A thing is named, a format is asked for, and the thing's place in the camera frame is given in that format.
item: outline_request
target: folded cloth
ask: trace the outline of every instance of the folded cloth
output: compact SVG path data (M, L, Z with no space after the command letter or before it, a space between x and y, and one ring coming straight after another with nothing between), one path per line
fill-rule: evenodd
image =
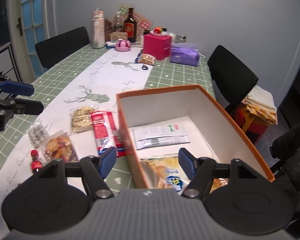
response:
M270 124L278 124L277 108L274 106L272 94L268 91L254 86L242 103L251 114Z

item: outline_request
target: green checkered tablecloth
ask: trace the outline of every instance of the green checkered tablecloth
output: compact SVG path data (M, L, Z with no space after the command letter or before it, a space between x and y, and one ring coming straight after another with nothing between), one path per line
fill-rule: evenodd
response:
M72 80L108 50L106 48L93 49L90 44L79 49L37 78L33 82L35 90L31 97L21 98L41 101L46 107ZM209 68L202 57L198 67L170 63L169 59L156 61L145 88L187 84L202 85L214 97ZM0 170L29 125L36 118L37 116L31 115L15 115L8 121L6 130L0 132ZM121 188L134 187L125 156L117 158L114 168L106 178L106 183L115 194Z

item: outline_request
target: purple tissue box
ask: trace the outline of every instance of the purple tissue box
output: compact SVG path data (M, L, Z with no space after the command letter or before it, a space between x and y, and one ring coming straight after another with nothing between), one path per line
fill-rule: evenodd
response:
M171 48L170 62L197 67L200 55L198 49L193 48L197 44L176 43L174 46Z

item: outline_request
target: black circular disc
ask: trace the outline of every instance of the black circular disc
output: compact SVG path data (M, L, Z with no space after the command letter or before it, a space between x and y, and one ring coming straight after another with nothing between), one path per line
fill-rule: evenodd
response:
M205 207L223 227L244 235L265 235L290 222L289 198L271 184L236 183L213 191Z
M78 223L90 209L87 196L63 182L38 179L20 185L2 203L2 216L10 229L46 234Z

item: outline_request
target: white plate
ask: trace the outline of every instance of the white plate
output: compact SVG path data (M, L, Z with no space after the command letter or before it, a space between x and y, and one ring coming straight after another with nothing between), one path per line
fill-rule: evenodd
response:
M150 33L151 33L153 36L157 36L157 37L164 37L164 36L167 36L167 35L168 35L166 32L162 32L163 34L158 34L158 33L154 33L153 31L150 31Z

